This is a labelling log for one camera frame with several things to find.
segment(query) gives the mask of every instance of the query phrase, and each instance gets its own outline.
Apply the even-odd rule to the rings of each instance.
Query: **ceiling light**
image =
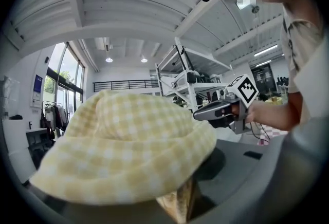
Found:
[[[265,65],[265,64],[267,64],[267,63],[270,63],[272,60],[269,60],[269,61],[267,61],[267,62],[263,62],[263,63],[261,63],[261,64],[258,64],[258,65],[256,65],[256,67],[259,67],[259,66],[263,66],[263,65]]]
[[[249,4],[243,4],[243,3],[236,2],[236,5],[241,10],[241,9],[244,9],[245,7],[247,7]]]
[[[275,48],[277,48],[277,47],[278,47],[277,45],[274,45],[274,46],[272,46],[272,47],[270,47],[270,48],[268,48],[268,49],[265,49],[265,50],[263,50],[263,51],[261,51],[261,52],[256,53],[254,56],[257,57],[257,56],[259,56],[259,55],[261,55],[261,54],[263,54],[263,53],[266,53],[266,52],[268,52],[269,50],[275,49]]]

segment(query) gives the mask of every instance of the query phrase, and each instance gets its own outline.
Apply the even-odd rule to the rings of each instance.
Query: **yellow gingham hat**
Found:
[[[215,144],[207,121],[166,98],[101,91],[79,107],[30,183],[75,203],[147,201],[177,190]]]

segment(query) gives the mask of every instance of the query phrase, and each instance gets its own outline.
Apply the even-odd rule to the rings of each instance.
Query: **black and white marker cube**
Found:
[[[247,74],[235,78],[226,89],[239,97],[246,108],[249,108],[259,93],[256,85]]]

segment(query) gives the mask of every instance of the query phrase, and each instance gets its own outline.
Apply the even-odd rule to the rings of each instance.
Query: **fluorescent light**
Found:
[[[261,55],[261,54],[263,54],[263,53],[266,53],[266,52],[268,52],[269,50],[275,49],[275,48],[277,48],[277,47],[278,47],[278,45],[274,45],[274,46],[272,46],[272,47],[270,47],[270,48],[268,48],[268,49],[265,49],[265,50],[263,50],[263,51],[261,51],[261,52],[256,53],[254,56],[257,57],[257,56],[259,56],[259,55]]]
[[[270,63],[272,60],[269,60],[269,61],[267,61],[267,62],[263,62],[263,63],[261,63],[261,64],[258,64],[258,65],[256,65],[256,67],[259,67],[259,66],[263,66],[263,65],[265,65],[265,64],[267,64],[267,63]]]
[[[245,7],[247,7],[249,4],[243,4],[243,3],[236,3],[237,7],[241,10],[244,9]]]
[[[250,4],[255,4],[256,0],[237,0],[236,5],[241,10]]]

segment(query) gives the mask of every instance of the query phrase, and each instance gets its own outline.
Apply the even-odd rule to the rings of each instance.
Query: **tree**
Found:
[[[69,82],[73,82],[74,78],[71,77],[70,73],[68,70],[61,71],[60,76],[68,80]],[[54,89],[55,89],[55,81],[49,77],[46,77],[45,80],[45,85],[44,85],[44,91],[49,93],[49,94],[54,94]]]

